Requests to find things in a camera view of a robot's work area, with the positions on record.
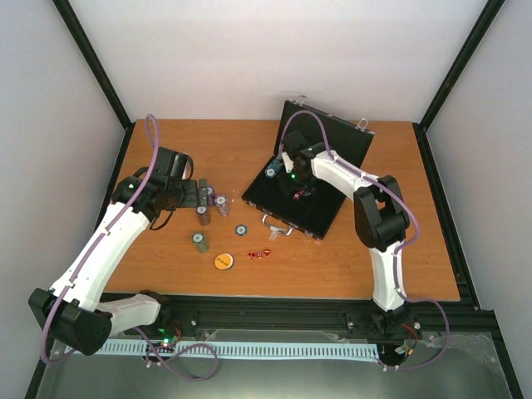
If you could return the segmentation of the single blue poker chip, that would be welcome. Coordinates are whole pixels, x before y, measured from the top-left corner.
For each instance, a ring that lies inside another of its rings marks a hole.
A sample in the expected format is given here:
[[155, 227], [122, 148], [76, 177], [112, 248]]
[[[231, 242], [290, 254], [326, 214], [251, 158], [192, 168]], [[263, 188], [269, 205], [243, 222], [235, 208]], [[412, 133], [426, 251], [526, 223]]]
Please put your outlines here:
[[244, 236], [246, 235], [248, 232], [248, 229], [245, 225], [243, 224], [239, 224], [235, 227], [235, 233], [238, 235], [238, 236]]

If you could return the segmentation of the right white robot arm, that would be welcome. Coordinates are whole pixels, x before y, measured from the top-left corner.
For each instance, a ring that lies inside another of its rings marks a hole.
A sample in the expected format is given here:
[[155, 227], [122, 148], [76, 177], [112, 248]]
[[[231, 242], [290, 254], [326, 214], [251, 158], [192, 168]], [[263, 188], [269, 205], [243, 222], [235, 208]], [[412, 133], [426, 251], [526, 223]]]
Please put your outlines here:
[[406, 319], [402, 245], [410, 226], [398, 183], [390, 175], [371, 175], [343, 159], [326, 140], [314, 145], [300, 131], [285, 135], [278, 151], [291, 180], [308, 185], [319, 180], [350, 199], [358, 239], [369, 249], [373, 273], [375, 334], [390, 337]]

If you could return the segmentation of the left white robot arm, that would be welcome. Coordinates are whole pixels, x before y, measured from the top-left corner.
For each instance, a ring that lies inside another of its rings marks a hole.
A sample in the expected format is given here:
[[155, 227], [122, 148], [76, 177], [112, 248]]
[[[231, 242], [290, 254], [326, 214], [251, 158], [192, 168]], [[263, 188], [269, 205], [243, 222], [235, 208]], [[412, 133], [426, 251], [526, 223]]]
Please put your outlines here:
[[101, 295], [128, 248], [162, 212], [199, 203], [194, 163], [184, 153], [160, 147], [149, 166], [123, 179], [111, 196], [100, 225], [67, 271], [47, 290], [28, 299], [45, 339], [53, 338], [90, 356], [107, 339], [146, 326], [154, 334], [171, 329], [173, 314], [165, 296], [143, 290], [103, 303]]

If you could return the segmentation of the blue chip stack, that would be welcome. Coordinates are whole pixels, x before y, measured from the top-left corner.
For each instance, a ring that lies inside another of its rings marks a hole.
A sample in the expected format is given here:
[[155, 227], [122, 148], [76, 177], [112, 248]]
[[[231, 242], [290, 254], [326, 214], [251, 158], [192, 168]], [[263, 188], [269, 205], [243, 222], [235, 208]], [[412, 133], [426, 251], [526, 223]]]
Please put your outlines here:
[[282, 168], [283, 162], [275, 158], [268, 164], [264, 173], [267, 178], [273, 179]]

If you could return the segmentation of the black poker set case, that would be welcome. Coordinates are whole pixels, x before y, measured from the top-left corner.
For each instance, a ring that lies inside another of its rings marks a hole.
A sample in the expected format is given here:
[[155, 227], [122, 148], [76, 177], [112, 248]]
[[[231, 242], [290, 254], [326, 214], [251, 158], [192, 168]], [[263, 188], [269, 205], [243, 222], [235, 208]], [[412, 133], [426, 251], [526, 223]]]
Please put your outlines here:
[[264, 171], [273, 159], [279, 160], [282, 151], [324, 150], [321, 129], [326, 131], [331, 150], [352, 165], [362, 166], [375, 135], [373, 131], [295, 100], [286, 100], [273, 155], [242, 194], [248, 205], [315, 239], [325, 237], [346, 195], [313, 177], [310, 166], [305, 165], [303, 170], [294, 168], [290, 173], [298, 182], [314, 189], [314, 193], [295, 200], [293, 196], [282, 195], [277, 176], [269, 179]]

